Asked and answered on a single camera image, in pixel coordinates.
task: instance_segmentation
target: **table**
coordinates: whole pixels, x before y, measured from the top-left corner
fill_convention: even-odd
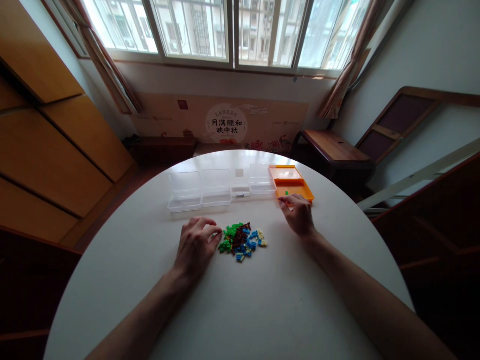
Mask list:
[[[169,173],[297,165],[310,186],[317,229],[413,309],[389,249],[359,207],[310,168],[275,154],[229,150],[162,172],[127,199],[83,255],[58,307],[45,359],[83,359],[173,265],[181,227],[208,216],[251,222],[268,241],[237,263],[216,254],[202,282],[158,340],[152,359],[381,359],[319,267],[301,248],[274,195],[172,214]]]
[[[339,186],[366,184],[375,174],[375,161],[330,130],[303,130],[293,141],[294,154],[300,137],[320,155],[325,176]]]

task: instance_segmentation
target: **wooden wardrobe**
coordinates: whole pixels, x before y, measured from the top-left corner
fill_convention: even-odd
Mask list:
[[[73,247],[136,164],[18,0],[0,32],[0,227]]]
[[[19,0],[0,34],[0,357],[41,359],[76,243],[138,167]]]

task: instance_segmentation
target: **orange plastic box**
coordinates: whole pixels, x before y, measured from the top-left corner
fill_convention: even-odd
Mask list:
[[[315,196],[312,194],[307,182],[295,165],[277,165],[272,171],[276,183],[276,195],[278,197],[288,194],[300,194],[312,202]]]

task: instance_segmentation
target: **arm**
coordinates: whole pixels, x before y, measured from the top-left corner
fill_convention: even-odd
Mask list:
[[[175,305],[207,269],[221,238],[222,229],[212,219],[194,217],[183,225],[173,268],[87,359],[146,359]]]
[[[305,250],[328,275],[351,313],[386,359],[455,359],[440,339],[395,295],[333,247],[316,229],[301,195],[280,207]],[[294,205],[293,210],[285,204]]]

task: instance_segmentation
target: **window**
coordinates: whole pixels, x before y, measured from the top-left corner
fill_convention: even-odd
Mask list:
[[[84,54],[60,1],[46,3]],[[81,1],[114,59],[335,77],[371,0]]]
[[[145,33],[145,36],[148,39],[151,39],[152,38],[152,31],[150,30],[150,26],[149,26],[149,23],[147,22],[147,18],[146,17],[141,17],[140,22],[141,22],[141,27],[143,28],[143,32]]]

